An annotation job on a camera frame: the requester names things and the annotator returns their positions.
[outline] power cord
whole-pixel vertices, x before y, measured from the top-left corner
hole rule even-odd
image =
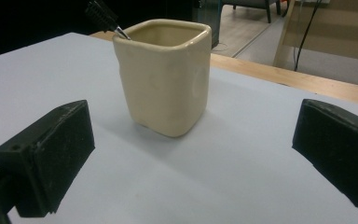
[[[316,5],[315,7],[313,8],[313,12],[312,12],[312,16],[310,17],[310,22],[308,23],[308,26],[307,26],[307,30],[305,31],[305,34],[302,38],[302,41],[301,41],[301,45],[300,47],[298,48],[298,54],[297,54],[297,58],[295,60],[295,71],[297,71],[297,68],[298,68],[298,60],[300,58],[300,54],[301,54],[301,50],[303,48],[303,45],[304,45],[304,42],[305,42],[305,39],[307,37],[307,34],[308,34],[308,31],[310,30],[310,25],[312,24],[312,20],[313,20],[313,17],[315,16],[315,13],[316,11],[318,10],[318,7],[319,5],[322,3],[322,0],[316,0]]]

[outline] pen holder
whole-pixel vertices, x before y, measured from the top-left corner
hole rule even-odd
[[[212,31],[208,25],[151,20],[113,37],[131,118],[176,137],[187,133],[208,98]]]

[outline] chair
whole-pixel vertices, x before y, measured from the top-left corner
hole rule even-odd
[[[222,0],[222,8],[223,5],[232,5],[234,9],[237,6],[265,9],[267,11],[268,23],[271,23],[269,6],[273,3],[277,6],[277,14],[281,15],[281,0]]]

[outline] beige ceramic cup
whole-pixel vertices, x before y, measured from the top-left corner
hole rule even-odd
[[[113,37],[133,120],[171,137],[187,133],[208,98],[212,31],[208,25],[152,20]]]

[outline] dark background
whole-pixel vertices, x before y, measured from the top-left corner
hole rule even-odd
[[[86,17],[89,0],[0,0],[0,54],[70,32],[99,29]],[[193,0],[104,0],[125,29],[150,19],[192,21]]]

